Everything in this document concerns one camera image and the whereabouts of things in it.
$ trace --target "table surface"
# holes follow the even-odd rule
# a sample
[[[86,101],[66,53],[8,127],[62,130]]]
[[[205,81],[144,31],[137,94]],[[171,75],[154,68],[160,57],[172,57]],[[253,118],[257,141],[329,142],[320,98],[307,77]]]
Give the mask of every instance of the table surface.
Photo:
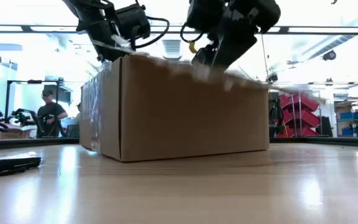
[[[78,145],[34,151],[0,177],[0,223],[358,223],[358,147],[270,150],[123,164]]]

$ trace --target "robotic arm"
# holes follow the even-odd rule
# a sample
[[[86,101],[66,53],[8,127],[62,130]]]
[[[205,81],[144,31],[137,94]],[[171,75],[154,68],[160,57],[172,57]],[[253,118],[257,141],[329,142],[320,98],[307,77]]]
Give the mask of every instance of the robotic arm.
[[[145,6],[137,1],[118,10],[107,0],[63,1],[79,19],[77,31],[88,33],[100,61],[114,61],[128,54],[114,48],[118,47],[112,39],[114,34],[130,40],[131,48],[135,50],[156,42],[169,28],[167,20],[146,16]],[[181,37],[185,42],[195,42],[208,34],[212,43],[200,48],[192,62],[227,69],[256,43],[256,33],[264,34],[277,23],[280,13],[274,0],[190,0]],[[168,26],[156,39],[136,46],[136,39],[150,36],[148,19],[165,21]],[[185,40],[183,30],[186,26],[200,31],[200,36],[196,40]]]

